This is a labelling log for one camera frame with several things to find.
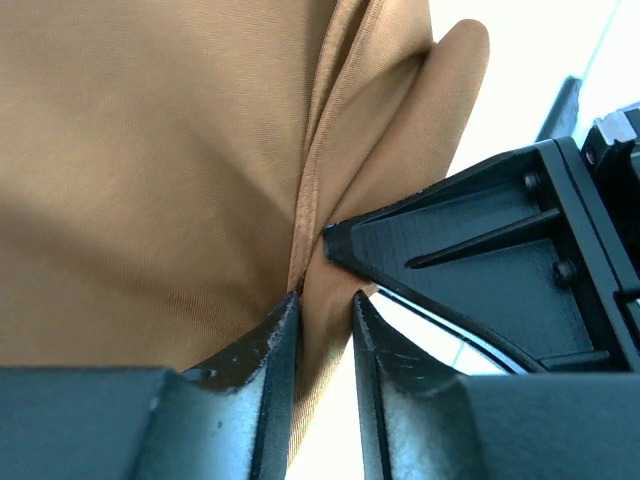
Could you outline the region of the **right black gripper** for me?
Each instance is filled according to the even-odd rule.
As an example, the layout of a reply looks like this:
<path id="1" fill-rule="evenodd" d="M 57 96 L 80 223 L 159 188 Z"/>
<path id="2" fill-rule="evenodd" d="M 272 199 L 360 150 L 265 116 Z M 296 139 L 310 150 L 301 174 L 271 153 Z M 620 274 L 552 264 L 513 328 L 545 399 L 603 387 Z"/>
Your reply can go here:
<path id="1" fill-rule="evenodd" d="M 619 371 L 639 348 L 639 108 L 496 155 L 326 228 L 328 259 L 529 372 Z"/>

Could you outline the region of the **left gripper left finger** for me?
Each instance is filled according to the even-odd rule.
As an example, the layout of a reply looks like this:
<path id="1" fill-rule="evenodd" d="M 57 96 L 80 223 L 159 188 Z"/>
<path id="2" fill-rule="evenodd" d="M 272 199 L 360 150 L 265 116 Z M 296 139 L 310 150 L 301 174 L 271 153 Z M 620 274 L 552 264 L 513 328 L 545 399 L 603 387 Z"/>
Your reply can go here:
<path id="1" fill-rule="evenodd" d="M 289 293 L 200 364 L 5 368 L 5 479 L 281 479 L 299 336 Z"/>

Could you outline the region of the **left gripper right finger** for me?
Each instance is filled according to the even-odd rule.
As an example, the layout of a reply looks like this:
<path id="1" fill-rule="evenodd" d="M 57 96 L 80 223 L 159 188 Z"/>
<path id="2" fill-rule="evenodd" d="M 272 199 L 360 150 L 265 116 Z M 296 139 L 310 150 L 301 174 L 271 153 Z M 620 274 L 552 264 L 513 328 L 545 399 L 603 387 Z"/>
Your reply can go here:
<path id="1" fill-rule="evenodd" d="M 634 374 L 467 376 L 353 300 L 369 479 L 635 479 Z"/>

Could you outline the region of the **orange cloth napkin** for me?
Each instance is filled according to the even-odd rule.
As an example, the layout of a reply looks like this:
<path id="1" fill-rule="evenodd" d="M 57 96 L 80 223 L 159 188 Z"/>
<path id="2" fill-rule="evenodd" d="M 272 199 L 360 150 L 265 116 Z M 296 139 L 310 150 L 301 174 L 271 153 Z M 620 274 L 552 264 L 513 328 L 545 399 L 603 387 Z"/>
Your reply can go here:
<path id="1" fill-rule="evenodd" d="M 297 291 L 297 451 L 363 287 L 322 231 L 445 176 L 488 56 L 425 1 L 3 2 L 2 363 L 184 369 Z"/>

